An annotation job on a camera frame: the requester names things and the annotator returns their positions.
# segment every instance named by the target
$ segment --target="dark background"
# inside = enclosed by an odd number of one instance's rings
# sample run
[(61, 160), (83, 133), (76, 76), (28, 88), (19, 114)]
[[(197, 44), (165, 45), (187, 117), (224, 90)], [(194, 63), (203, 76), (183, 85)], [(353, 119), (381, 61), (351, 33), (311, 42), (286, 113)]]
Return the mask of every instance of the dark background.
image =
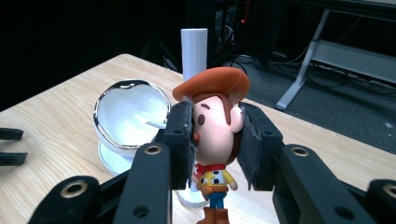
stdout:
[[(244, 47), (216, 52), (214, 13), (233, 3), (242, 8), (246, 1), (1, 1), (0, 111), (122, 53), (155, 63), (165, 54), (181, 64), (181, 28), (209, 28), (210, 66), (221, 63), (210, 63), (217, 57), (228, 59), (246, 48), (261, 53), (263, 64), (271, 59), (274, 46), (292, 59), (309, 44), (322, 13), (319, 7), (289, 5), (281, 21), (271, 21), (274, 1), (252, 0), (246, 27), (237, 24), (239, 33), (232, 43)], [(236, 23), (245, 13), (241, 10)], [(332, 16), (324, 38), (338, 40), (356, 19)], [(274, 34), (266, 33), (269, 26), (277, 27)], [(396, 56), (395, 27), (395, 22), (363, 18), (342, 41)]]

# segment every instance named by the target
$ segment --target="table surface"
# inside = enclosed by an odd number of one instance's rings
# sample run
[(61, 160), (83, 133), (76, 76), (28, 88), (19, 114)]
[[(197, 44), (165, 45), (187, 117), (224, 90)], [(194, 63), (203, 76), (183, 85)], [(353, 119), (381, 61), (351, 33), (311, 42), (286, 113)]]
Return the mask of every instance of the table surface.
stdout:
[[(0, 113), (0, 127), (24, 130), (21, 141), (0, 140), (3, 152), (28, 152), (18, 167), (0, 167), (0, 223), (25, 223), (60, 181), (91, 175), (103, 183), (112, 175), (101, 163), (93, 127), (96, 100), (112, 84), (130, 78), (159, 86), (172, 104), (182, 75), (131, 55), (120, 55)], [(396, 156), (255, 102), (283, 133), (285, 144), (314, 149), (334, 174), (360, 189), (375, 178), (396, 177)], [(249, 191), (237, 161), (228, 167), (239, 183), (225, 206), (233, 223), (278, 223), (272, 192)], [(174, 223), (194, 223), (201, 208), (180, 203), (174, 193)]]

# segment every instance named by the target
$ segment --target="cable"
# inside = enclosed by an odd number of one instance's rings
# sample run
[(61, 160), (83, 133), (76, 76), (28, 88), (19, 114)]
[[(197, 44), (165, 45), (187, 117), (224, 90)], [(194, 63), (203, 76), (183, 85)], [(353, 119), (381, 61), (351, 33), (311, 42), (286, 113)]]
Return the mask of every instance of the cable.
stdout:
[(308, 50), (308, 48), (309, 48), (309, 44), (306, 46), (304, 51), (299, 56), (297, 56), (295, 59), (293, 59), (289, 62), (285, 62), (285, 63), (270, 62), (270, 63), (273, 63), (273, 64), (301, 64), (302, 62), (299, 62), (299, 63), (294, 63), (294, 62), (297, 61), (299, 58), (301, 58), (301, 56), (303, 56), (303, 54)]

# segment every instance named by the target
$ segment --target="chrome bowl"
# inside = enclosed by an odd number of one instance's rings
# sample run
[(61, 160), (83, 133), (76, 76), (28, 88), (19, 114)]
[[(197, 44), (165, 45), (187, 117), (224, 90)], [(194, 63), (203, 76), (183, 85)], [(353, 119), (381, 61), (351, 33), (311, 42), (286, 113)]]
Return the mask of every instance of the chrome bowl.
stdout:
[(100, 141), (123, 157), (150, 143), (159, 128), (148, 123), (166, 124), (171, 109), (166, 94), (144, 80), (123, 80), (108, 88), (96, 101), (93, 111)]

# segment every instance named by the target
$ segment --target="woody figurine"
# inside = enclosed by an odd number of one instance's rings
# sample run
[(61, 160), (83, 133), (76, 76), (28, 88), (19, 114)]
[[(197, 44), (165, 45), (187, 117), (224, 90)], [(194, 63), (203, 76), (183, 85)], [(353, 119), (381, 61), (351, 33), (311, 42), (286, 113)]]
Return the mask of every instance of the woody figurine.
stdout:
[(229, 223), (223, 199), (228, 187), (237, 190), (238, 185), (225, 168), (239, 151), (243, 117), (237, 104), (248, 94), (249, 85), (248, 76), (240, 69), (217, 67), (173, 89), (178, 101), (188, 97), (194, 102), (191, 139), (196, 148), (197, 172), (201, 174), (197, 188), (210, 202), (199, 224)]

